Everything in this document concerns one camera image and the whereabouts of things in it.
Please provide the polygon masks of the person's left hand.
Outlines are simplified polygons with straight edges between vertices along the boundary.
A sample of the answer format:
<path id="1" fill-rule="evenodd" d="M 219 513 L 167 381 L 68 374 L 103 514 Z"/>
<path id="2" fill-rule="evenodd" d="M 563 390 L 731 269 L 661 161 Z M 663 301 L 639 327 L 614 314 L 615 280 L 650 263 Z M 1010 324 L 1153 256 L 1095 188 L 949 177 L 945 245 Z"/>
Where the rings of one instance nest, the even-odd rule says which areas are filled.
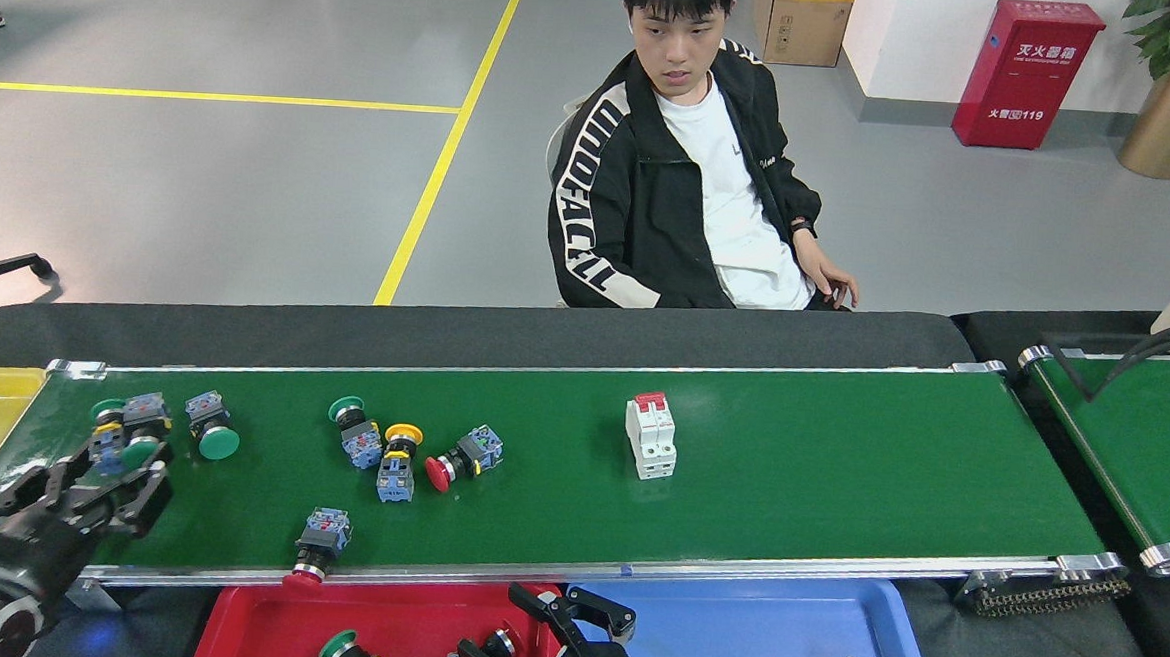
<path id="1" fill-rule="evenodd" d="M 854 275 L 845 272 L 837 265 L 808 231 L 804 231 L 799 238 L 794 237 L 794 254 L 801 274 L 815 283 L 817 293 L 823 300 L 834 309 L 852 309 L 860 305 L 858 302 L 860 292 Z"/>

